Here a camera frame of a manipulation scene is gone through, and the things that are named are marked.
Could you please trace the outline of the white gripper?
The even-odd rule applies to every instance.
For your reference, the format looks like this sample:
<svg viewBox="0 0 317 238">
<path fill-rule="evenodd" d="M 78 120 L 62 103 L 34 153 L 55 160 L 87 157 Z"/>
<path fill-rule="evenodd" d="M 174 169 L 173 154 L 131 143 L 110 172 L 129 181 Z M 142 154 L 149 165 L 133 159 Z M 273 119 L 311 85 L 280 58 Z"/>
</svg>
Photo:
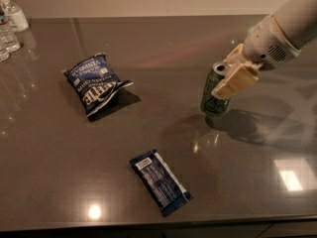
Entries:
<svg viewBox="0 0 317 238">
<path fill-rule="evenodd" d="M 260 64 L 265 69 L 284 66 L 300 54 L 273 16 L 266 16 L 224 59 L 227 74 L 214 89 L 216 96 L 229 99 L 259 80 Z"/>
</svg>

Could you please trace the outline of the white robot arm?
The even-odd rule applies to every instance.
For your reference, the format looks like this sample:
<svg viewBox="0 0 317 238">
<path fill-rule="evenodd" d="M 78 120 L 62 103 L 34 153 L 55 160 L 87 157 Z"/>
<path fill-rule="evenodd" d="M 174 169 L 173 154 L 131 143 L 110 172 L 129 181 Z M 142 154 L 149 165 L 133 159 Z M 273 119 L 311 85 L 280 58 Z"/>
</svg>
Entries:
<svg viewBox="0 0 317 238">
<path fill-rule="evenodd" d="M 296 59 L 317 37 L 317 0 L 287 0 L 258 22 L 223 60 L 225 77 L 211 91 L 231 98 L 256 83 L 261 69 L 275 69 Z"/>
</svg>

